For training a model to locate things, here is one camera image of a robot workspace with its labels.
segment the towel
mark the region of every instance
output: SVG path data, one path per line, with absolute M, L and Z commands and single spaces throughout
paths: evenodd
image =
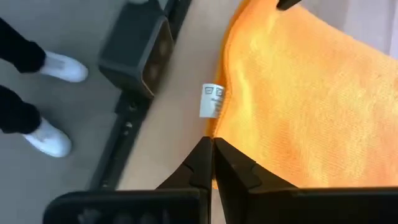
M 207 133 L 297 187 L 398 185 L 398 63 L 296 5 L 244 0 Z

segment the white tag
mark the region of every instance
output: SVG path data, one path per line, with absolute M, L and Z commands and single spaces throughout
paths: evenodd
M 201 118 L 218 118 L 224 100 L 224 87 L 216 84 L 203 84 L 201 90 Z

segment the person's leg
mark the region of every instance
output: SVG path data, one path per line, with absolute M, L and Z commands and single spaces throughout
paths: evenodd
M 20 133 L 38 150 L 64 157 L 71 150 L 71 141 L 60 130 L 43 119 L 37 108 L 25 103 L 12 90 L 0 85 L 0 129 Z
M 86 79 L 88 70 L 77 60 L 44 51 L 35 42 L 23 38 L 0 18 L 0 58 L 12 63 L 21 73 L 39 72 L 69 82 Z

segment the white sneaker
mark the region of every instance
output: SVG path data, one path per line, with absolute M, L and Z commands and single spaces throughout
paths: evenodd
M 38 150 L 52 157 L 65 157 L 72 148 L 68 136 L 44 118 L 36 131 L 23 136 Z
M 45 62 L 39 73 L 75 83 L 87 78 L 88 69 L 77 60 L 48 51 L 45 54 Z

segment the gray floor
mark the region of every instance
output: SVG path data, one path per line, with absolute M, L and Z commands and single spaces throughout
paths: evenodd
M 113 109 L 120 94 L 100 74 L 96 59 L 123 2 L 0 1 L 0 17 L 23 36 L 90 69 L 87 81 L 72 84 L 43 75 L 21 75 L 0 62 L 0 84 L 37 105 L 74 143 L 70 156 L 53 159 L 18 134 L 0 134 L 0 223 L 41 223 L 51 199 L 88 186 L 116 118 Z

